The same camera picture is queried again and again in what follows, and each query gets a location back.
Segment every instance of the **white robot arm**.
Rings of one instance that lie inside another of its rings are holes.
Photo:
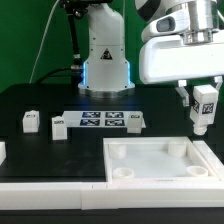
[[[153,3],[157,8],[150,11]],[[136,0],[136,8],[149,21],[139,59],[143,83],[224,74],[224,32],[218,29],[216,0]]]

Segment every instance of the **metal bracket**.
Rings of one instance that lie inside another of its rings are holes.
[[[184,88],[187,86],[187,81],[186,80],[178,80],[176,84],[176,91],[180,94],[182,101],[183,101],[183,106],[184,107],[189,107],[190,106],[190,100],[189,100],[189,94],[187,90]]]
[[[222,83],[223,83],[223,79],[222,79],[222,76],[216,76],[214,77],[214,82],[216,84],[216,89],[219,91],[221,86],[222,86]]]

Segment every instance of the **black cable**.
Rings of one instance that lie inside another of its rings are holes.
[[[43,80],[47,79],[47,78],[50,78],[50,77],[55,77],[53,76],[55,73],[58,73],[58,72],[62,72],[62,71],[71,71],[72,69],[70,67],[65,67],[65,68],[58,68],[58,69],[55,69],[51,72],[48,72],[46,75],[44,75],[43,77],[39,78],[35,83],[36,84],[40,84]]]

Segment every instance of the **green background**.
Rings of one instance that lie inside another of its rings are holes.
[[[0,5],[0,92],[7,87],[28,83],[39,50],[42,35],[56,0],[5,0]],[[114,0],[110,7],[123,14],[123,1]],[[126,58],[131,63],[132,81],[139,84],[138,55],[143,45],[141,32],[145,27],[135,10],[134,0],[126,0]],[[80,51],[88,57],[87,16],[76,20]],[[72,64],[72,48],[65,11],[58,7],[46,38],[34,80],[45,73]],[[191,84],[204,84],[197,80]],[[220,97],[224,99],[224,88]]]

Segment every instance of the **black table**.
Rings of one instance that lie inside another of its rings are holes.
[[[190,108],[184,108],[174,88],[138,86],[135,94],[96,99],[77,94],[70,85],[21,84],[0,94],[0,141],[7,159],[0,183],[105,181],[103,138],[178,137],[204,140],[224,161],[224,106],[218,105],[215,124],[202,136],[193,134]],[[40,112],[37,134],[24,134],[26,111]],[[127,134],[126,128],[69,128],[68,140],[52,141],[51,118],[64,111],[142,111],[146,129]],[[62,211],[0,211],[1,223],[223,223],[223,208],[118,209]]]

